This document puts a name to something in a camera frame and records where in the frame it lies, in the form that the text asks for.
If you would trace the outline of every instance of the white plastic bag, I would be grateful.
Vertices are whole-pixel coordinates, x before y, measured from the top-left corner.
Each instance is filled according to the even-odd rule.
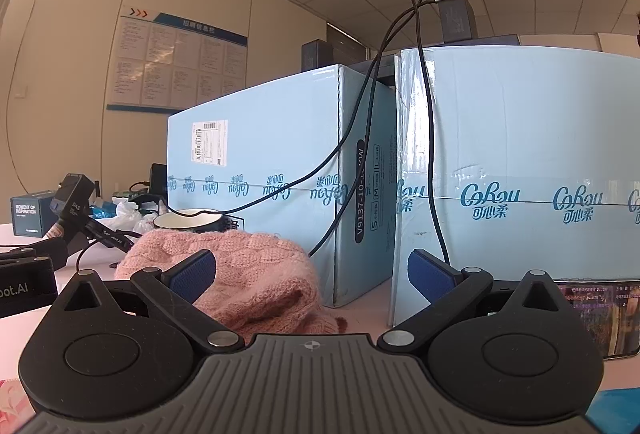
[[[153,230],[153,220],[158,215],[155,212],[142,215],[137,205],[127,198],[113,198],[116,204],[116,216],[114,218],[98,219],[104,226],[111,230],[124,230],[144,234]]]

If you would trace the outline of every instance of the metal screw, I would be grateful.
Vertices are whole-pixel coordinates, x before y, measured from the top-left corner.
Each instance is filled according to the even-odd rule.
[[[390,346],[408,346],[415,337],[409,332],[401,329],[387,331],[382,335],[382,339]]]
[[[207,337],[207,342],[217,348],[233,346],[240,337],[233,331],[214,331]]]

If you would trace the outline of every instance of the black cable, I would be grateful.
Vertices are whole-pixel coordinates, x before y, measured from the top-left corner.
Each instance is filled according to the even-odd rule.
[[[338,226],[338,223],[340,222],[340,218],[342,217],[342,214],[344,214],[345,210],[347,210],[347,207],[348,207],[348,205],[349,205],[349,203],[351,201],[351,198],[353,197],[353,195],[354,195],[354,193],[356,191],[356,188],[358,186],[358,180],[360,179],[360,177],[364,173],[365,164],[366,164],[366,161],[367,161],[367,151],[369,150],[369,135],[370,135],[370,131],[371,131],[371,118],[373,116],[373,102],[374,102],[373,96],[374,96],[374,91],[375,91],[375,88],[376,88],[376,83],[378,82],[378,71],[380,70],[380,59],[382,58],[382,53],[385,51],[386,47],[389,45],[389,43],[392,41],[392,39],[396,36],[396,34],[398,32],[400,32],[400,30],[402,30],[402,28],[409,21],[411,21],[411,19],[414,16],[414,13],[415,13],[415,8],[408,8],[402,14],[400,14],[398,17],[396,17],[395,20],[393,21],[393,23],[391,23],[389,25],[389,28],[386,31],[385,37],[383,37],[382,42],[380,43],[380,50],[378,50],[378,54],[376,55],[376,58],[374,59],[374,61],[377,61],[377,62],[376,62],[376,66],[375,66],[375,69],[374,69],[374,74],[373,74],[373,77],[372,77],[372,80],[371,80],[371,93],[369,95],[369,110],[367,111],[367,125],[365,127],[364,152],[363,152],[363,155],[362,155],[362,163],[360,164],[360,167],[358,168],[358,172],[356,173],[356,178],[355,178],[355,181],[353,183],[353,186],[351,186],[351,189],[350,189],[349,193],[347,194],[347,197],[342,202],[340,210],[338,210],[338,213],[335,215],[334,220],[329,225],[329,228],[324,233],[324,236],[322,236],[320,241],[318,241],[318,244],[316,244],[316,246],[314,246],[309,251],[309,257],[314,255],[320,249],[320,247],[329,238],[329,236],[331,236],[331,234],[334,232],[334,230]],[[393,28],[396,26],[396,24],[398,24],[400,19],[402,19],[407,14],[411,14],[411,15],[408,18],[406,18],[402,22],[402,24],[400,24],[400,26],[398,26],[398,28],[396,28],[395,31],[392,32]]]
[[[134,188],[136,185],[144,185],[145,187],[148,187],[148,186],[149,186],[149,182],[148,182],[148,181],[137,181],[137,182],[135,182],[133,185],[131,185],[131,186],[129,187],[129,191],[133,191],[133,188]]]
[[[423,4],[432,4],[433,1],[425,1]],[[400,14],[400,16],[398,16],[398,18],[396,18],[396,21],[394,23],[397,23],[399,18],[404,17],[405,15],[413,12],[414,9],[413,8],[408,8],[407,10],[405,10],[402,14]],[[390,42],[397,34],[398,32],[400,32],[400,30],[402,30],[402,28],[409,22],[411,21],[411,19],[413,18],[413,14],[411,14],[410,17],[408,17],[405,21],[402,22],[402,24],[400,25],[400,27],[398,27],[389,37],[388,41]],[[340,141],[338,142],[338,144],[335,146],[334,150],[329,154],[329,156],[327,156],[322,163],[320,163],[320,165],[318,165],[314,170],[312,170],[311,172],[309,172],[308,174],[304,175],[302,178],[298,178],[295,181],[292,181],[290,183],[287,183],[286,185],[282,186],[281,188],[279,188],[278,190],[271,192],[269,194],[267,194],[266,196],[263,196],[261,198],[258,198],[257,200],[251,201],[245,205],[242,205],[240,207],[236,207],[234,209],[229,209],[229,210],[199,210],[196,213],[193,214],[186,214],[180,211],[177,211],[175,209],[172,209],[171,207],[169,207],[169,202],[166,202],[166,207],[167,210],[173,212],[174,214],[177,214],[179,216],[183,216],[185,218],[193,218],[195,216],[199,216],[201,214],[209,214],[209,215],[222,215],[222,214],[233,214],[235,212],[240,212],[242,210],[245,210],[249,207],[252,207],[254,205],[257,205],[258,203],[262,203],[263,201],[267,201],[267,199],[269,198],[273,198],[276,194],[279,194],[281,192],[286,191],[287,189],[290,189],[292,187],[295,187],[296,185],[299,185],[300,183],[303,183],[304,181],[308,180],[309,178],[311,178],[313,175],[315,175],[316,173],[318,173],[322,167],[326,166],[326,164],[328,164],[332,158],[340,151],[340,149],[342,148],[342,146],[344,145],[344,143],[347,141],[347,138],[349,137],[349,134],[351,133],[351,128],[353,127],[353,124],[355,122],[356,119],[356,115],[358,112],[358,108],[360,107],[360,102],[362,101],[362,97],[364,96],[364,92],[367,89],[367,84],[369,83],[369,78],[371,77],[371,72],[374,68],[374,66],[380,61],[380,58],[382,58],[382,52],[379,52],[376,55],[376,58],[373,59],[373,61],[371,62],[371,64],[369,65],[369,70],[367,71],[367,74],[365,75],[365,79],[362,82],[362,87],[360,88],[360,92],[358,93],[358,97],[356,98],[356,102],[355,102],[355,107],[353,110],[353,113],[351,114],[351,119],[349,120],[349,123],[347,124],[347,127],[345,128],[344,134],[342,135],[342,138],[340,139]]]
[[[124,230],[116,230],[115,232],[116,232],[116,234],[119,234],[121,236],[142,237],[142,234],[139,234],[137,232],[129,232],[129,231],[124,231]],[[105,239],[107,239],[107,238],[104,237],[103,239],[94,239],[87,246],[85,246],[84,249],[82,249],[80,251],[80,253],[78,254],[78,258],[76,259],[76,273],[78,273],[78,271],[80,270],[80,258],[84,255],[84,253],[87,250],[89,250],[92,246],[94,246],[96,243],[101,243]]]
[[[431,220],[433,220],[433,226],[436,229],[436,235],[438,236],[438,242],[440,244],[440,250],[442,251],[442,258],[448,265],[451,264],[449,260],[449,251],[440,228],[440,221],[438,220],[438,213],[436,211],[436,202],[433,194],[433,170],[435,161],[435,115],[433,113],[433,100],[431,93],[431,85],[429,82],[429,73],[427,71],[427,62],[424,59],[424,50],[422,48],[422,33],[420,31],[420,7],[419,3],[422,0],[416,2],[411,0],[415,11],[415,39],[418,45],[418,56],[420,58],[420,68],[422,69],[422,78],[424,79],[424,90],[427,96],[427,109],[429,112],[429,159],[427,164],[427,197],[429,199],[429,209],[431,210]]]
[[[84,255],[84,253],[89,250],[92,246],[94,246],[96,243],[100,243],[100,239],[94,239],[93,241],[91,241],[87,246],[85,246],[85,248],[83,248],[80,253],[78,254],[78,258],[76,259],[76,273],[78,273],[80,271],[80,259],[81,257]]]

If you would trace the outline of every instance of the product box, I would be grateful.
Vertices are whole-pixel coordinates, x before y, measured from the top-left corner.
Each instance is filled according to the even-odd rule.
[[[537,46],[426,50],[434,196],[455,268],[496,279],[640,276],[640,60]],[[398,219],[391,318],[428,305],[414,249],[442,259],[428,202],[428,110],[417,50],[396,58]]]
[[[49,208],[55,193],[46,190],[11,198],[14,236],[44,237],[58,221],[58,216]]]
[[[174,209],[228,211],[311,172],[336,147],[364,76],[329,66],[274,80],[169,118]],[[364,152],[370,86],[340,153],[309,180],[234,212],[248,232],[309,252],[334,221]],[[311,257],[324,303],[341,306],[388,279],[396,230],[395,92],[376,84],[366,168],[336,231]]]

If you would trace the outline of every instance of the bulletin board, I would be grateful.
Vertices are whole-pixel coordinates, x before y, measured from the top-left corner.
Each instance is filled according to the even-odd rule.
[[[122,7],[107,109],[177,113],[242,90],[247,38],[210,24]]]

